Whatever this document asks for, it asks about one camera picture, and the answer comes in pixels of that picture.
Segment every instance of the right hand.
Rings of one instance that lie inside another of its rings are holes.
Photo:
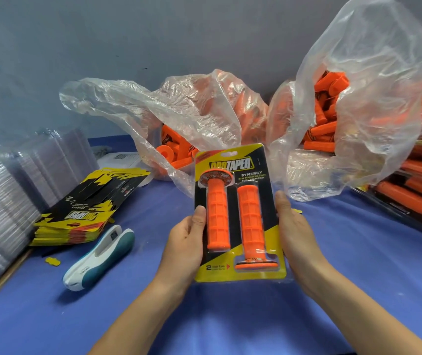
[[[275,193],[275,207],[279,217],[280,242],[295,278],[310,295],[316,273],[329,263],[316,243],[313,230],[305,217],[291,208],[282,191]]]

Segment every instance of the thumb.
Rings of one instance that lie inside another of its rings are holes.
[[[202,237],[204,226],[206,225],[206,208],[198,205],[191,217],[190,235]]]
[[[291,204],[283,191],[275,193],[275,208],[277,208],[279,217],[291,216]]]

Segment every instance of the protaper logo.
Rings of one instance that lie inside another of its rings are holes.
[[[97,213],[72,211],[65,219],[95,220]]]
[[[245,157],[239,160],[224,160],[220,162],[210,162],[210,168],[226,168],[227,170],[248,170],[254,169],[252,158]]]

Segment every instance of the stack of clear plastic blisters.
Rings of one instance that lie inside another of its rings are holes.
[[[96,169],[79,129],[0,146],[0,276],[30,243],[40,215]]]

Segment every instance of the blue table cover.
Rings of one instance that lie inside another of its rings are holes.
[[[96,139],[114,151],[130,138]],[[349,191],[293,206],[313,227],[327,259],[422,338],[422,233]],[[61,279],[94,242],[45,263],[38,249],[0,290],[0,354],[85,354],[152,280],[170,229],[193,211],[172,183],[152,181],[127,199],[116,224],[136,244],[89,292]],[[170,316],[151,354],[337,354],[351,347],[321,308],[293,282],[193,284]]]

